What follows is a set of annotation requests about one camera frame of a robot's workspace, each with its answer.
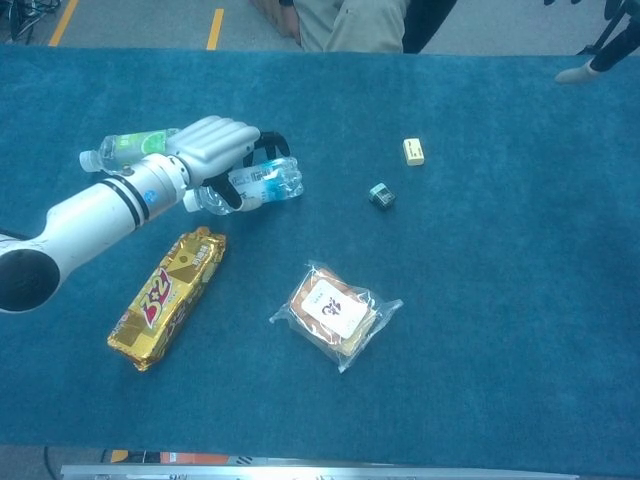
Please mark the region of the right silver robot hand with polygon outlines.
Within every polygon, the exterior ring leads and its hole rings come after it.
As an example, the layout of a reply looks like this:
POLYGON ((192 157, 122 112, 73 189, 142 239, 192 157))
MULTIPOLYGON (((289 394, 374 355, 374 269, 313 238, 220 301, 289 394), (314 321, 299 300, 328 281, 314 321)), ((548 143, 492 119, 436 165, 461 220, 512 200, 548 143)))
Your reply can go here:
POLYGON ((555 76, 559 84, 581 84, 608 72, 639 48, 639 21, 632 18, 626 28, 606 44, 584 65, 561 71, 555 76))

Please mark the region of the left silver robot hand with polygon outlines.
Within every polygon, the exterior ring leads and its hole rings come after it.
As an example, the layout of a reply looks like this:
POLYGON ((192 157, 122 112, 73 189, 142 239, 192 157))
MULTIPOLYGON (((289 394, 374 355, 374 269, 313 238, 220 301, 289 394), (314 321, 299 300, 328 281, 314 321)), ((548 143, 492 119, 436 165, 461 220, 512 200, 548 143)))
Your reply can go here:
POLYGON ((253 152, 263 148, 268 156, 290 154, 288 142, 276 131, 261 131, 230 118, 208 116, 176 134, 166 143, 165 154, 180 162, 186 188, 210 187, 234 211, 251 211, 262 205, 259 198, 244 199, 229 180, 239 163, 248 166, 253 152))

